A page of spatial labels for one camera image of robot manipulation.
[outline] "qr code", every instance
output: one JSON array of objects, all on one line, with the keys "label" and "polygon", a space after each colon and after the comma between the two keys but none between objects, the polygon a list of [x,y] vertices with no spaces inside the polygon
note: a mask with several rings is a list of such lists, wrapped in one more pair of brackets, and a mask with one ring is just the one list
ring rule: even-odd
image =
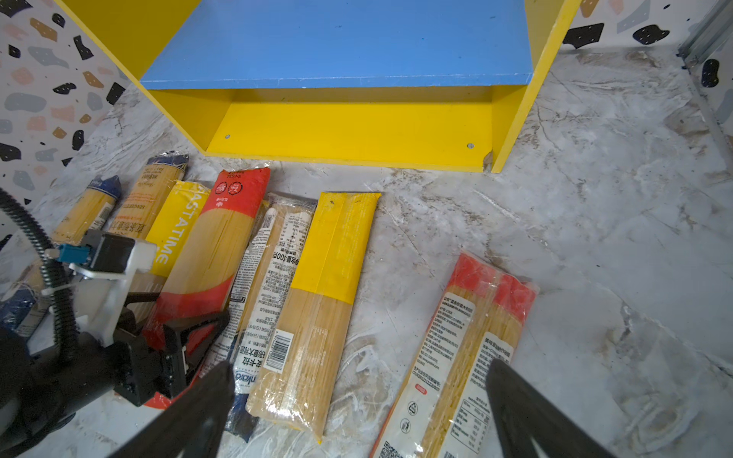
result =
[{"label": "qr code", "polygon": [[402,455],[397,453],[397,450],[395,450],[393,446],[389,445],[389,442],[385,440],[384,447],[382,447],[382,451],[381,453],[379,453],[379,458],[403,458],[403,457]]}]

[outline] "plastic wrapper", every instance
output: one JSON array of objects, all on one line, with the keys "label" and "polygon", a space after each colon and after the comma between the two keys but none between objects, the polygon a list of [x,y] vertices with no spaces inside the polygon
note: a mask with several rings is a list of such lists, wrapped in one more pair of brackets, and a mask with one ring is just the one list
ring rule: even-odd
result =
[{"label": "plastic wrapper", "polygon": [[[269,180],[268,168],[219,174],[145,323],[142,334],[148,345],[164,348],[163,324],[168,320],[224,309]],[[191,333],[186,357],[210,332],[206,327]]]},{"label": "plastic wrapper", "polygon": [[108,232],[144,239],[177,180],[188,167],[188,155],[165,152],[148,159]]},{"label": "plastic wrapper", "polygon": [[316,201],[269,195],[270,208],[249,243],[229,295],[229,325],[204,362],[201,376],[220,361],[234,364],[235,405],[226,429],[249,440],[256,424],[244,408],[265,357],[295,268],[303,252]]},{"label": "plastic wrapper", "polygon": [[[160,292],[180,255],[191,228],[201,214],[211,190],[196,182],[176,181],[161,207],[145,240],[157,245],[155,261],[150,271],[137,273],[130,285],[131,292]],[[142,322],[150,314],[154,302],[134,303],[128,308]]]},{"label": "plastic wrapper", "polygon": [[493,425],[492,359],[509,363],[537,290],[461,253],[371,457],[475,458]]},{"label": "plastic wrapper", "polygon": [[[117,175],[94,178],[51,235],[55,243],[78,245],[89,229],[100,229],[119,199],[122,189]],[[45,288],[35,260],[8,289],[0,301],[0,325],[28,339],[48,311],[50,301],[41,295]]]},{"label": "plastic wrapper", "polygon": [[89,229],[102,229],[122,194],[119,177],[96,177],[51,235],[55,243],[78,245]]},{"label": "plastic wrapper", "polygon": [[323,436],[379,193],[322,193],[246,409]]}]

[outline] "product information label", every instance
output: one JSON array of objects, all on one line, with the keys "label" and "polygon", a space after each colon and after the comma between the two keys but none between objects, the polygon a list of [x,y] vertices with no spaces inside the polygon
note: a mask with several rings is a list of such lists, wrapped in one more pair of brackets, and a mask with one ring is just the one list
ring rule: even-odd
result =
[{"label": "product information label", "polygon": [[384,427],[375,457],[414,458],[476,306],[451,292],[443,296],[410,372]]},{"label": "product information label", "polygon": [[102,226],[104,226],[105,221],[107,221],[109,214],[112,212],[112,208],[114,208],[112,204],[105,202],[102,206],[102,210],[99,210],[99,215],[94,218],[94,221],[92,222],[92,225],[89,226],[89,228],[102,229]]},{"label": "product information label", "polygon": [[[285,215],[280,238],[272,259],[269,261],[262,286],[257,293],[257,302],[254,304],[249,323],[242,332],[241,344],[235,357],[234,375],[237,394],[248,394],[259,374],[270,337],[277,326],[280,311],[287,299],[292,277],[295,276],[295,268],[301,260],[310,225],[311,215],[307,212],[286,213]],[[282,340],[279,343],[284,345],[285,341]],[[268,367],[275,372],[282,371],[281,364],[284,366],[287,351],[284,355],[278,354],[278,356],[283,356],[282,362],[273,359],[271,367]]]},{"label": "product information label", "polygon": [[514,348],[492,333],[484,335],[484,341],[471,368],[471,375],[461,393],[458,409],[453,417],[439,457],[475,458],[479,456],[484,436],[493,421],[486,394],[486,375],[494,358],[509,364]]},{"label": "product information label", "polygon": [[262,226],[244,252],[242,262],[239,264],[237,275],[232,284],[232,292],[229,294],[229,324],[226,325],[226,328],[206,355],[200,377],[206,375],[216,364],[229,359],[231,356],[239,331],[239,321],[242,319],[242,313],[244,312],[244,304],[247,301],[254,274],[257,272],[257,266],[262,259],[262,253],[265,252],[265,247],[268,244],[275,215],[277,215],[277,210],[274,208],[270,208],[265,213]]}]

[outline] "transparent plastic packaging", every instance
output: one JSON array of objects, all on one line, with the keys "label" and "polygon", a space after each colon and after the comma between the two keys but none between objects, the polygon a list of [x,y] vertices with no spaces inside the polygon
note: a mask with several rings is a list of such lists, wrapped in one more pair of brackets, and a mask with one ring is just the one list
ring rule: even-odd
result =
[{"label": "transparent plastic packaging", "polygon": [[277,325],[311,225],[316,201],[268,194],[270,208],[240,263],[229,296],[229,326],[218,337],[200,373],[230,359],[235,405],[226,428],[249,440],[257,421],[244,408]]},{"label": "transparent plastic packaging", "polygon": [[55,243],[78,245],[89,229],[101,229],[122,195],[119,177],[96,177],[51,235]]},{"label": "transparent plastic packaging", "polygon": [[163,152],[147,160],[130,195],[120,206],[108,232],[144,239],[166,197],[188,168],[188,155]]},{"label": "transparent plastic packaging", "polygon": [[379,193],[322,193],[246,409],[323,436]]},{"label": "transparent plastic packaging", "polygon": [[[267,168],[219,174],[143,328],[148,345],[164,347],[168,320],[224,309],[269,180]],[[187,357],[210,332],[207,327],[191,333]]]},{"label": "transparent plastic packaging", "polygon": [[537,288],[461,253],[371,457],[475,458],[492,424],[485,383],[507,363]]},{"label": "transparent plastic packaging", "polygon": [[[211,190],[200,183],[176,181],[145,237],[147,242],[158,247],[155,260],[150,271],[135,274],[131,292],[160,292],[163,289],[210,193]],[[135,314],[137,322],[143,322],[154,305],[155,302],[134,303],[128,309]]]},{"label": "transparent plastic packaging", "polygon": [[[69,213],[59,223],[51,239],[55,243],[78,245],[89,229],[100,229],[117,203],[122,187],[117,175],[94,178]],[[50,301],[41,295],[45,288],[35,260],[8,289],[0,301],[0,326],[30,338],[48,311]]]}]

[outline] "marble floor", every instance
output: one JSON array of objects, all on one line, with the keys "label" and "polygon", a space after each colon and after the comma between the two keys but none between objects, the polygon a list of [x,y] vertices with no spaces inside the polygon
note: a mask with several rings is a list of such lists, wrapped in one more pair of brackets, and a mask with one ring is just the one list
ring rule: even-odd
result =
[{"label": "marble floor", "polygon": [[[261,422],[219,456],[366,457],[457,255],[539,285],[514,367],[618,457],[733,448],[733,177],[670,49],[558,56],[504,172],[280,163],[270,189],[381,191],[322,444]],[[144,159],[206,158],[128,90],[35,208],[50,229],[96,174],[131,184]],[[0,290],[32,259],[0,253]],[[107,394],[31,456],[99,457],[155,416]],[[499,456],[485,441],[482,456]]]}]

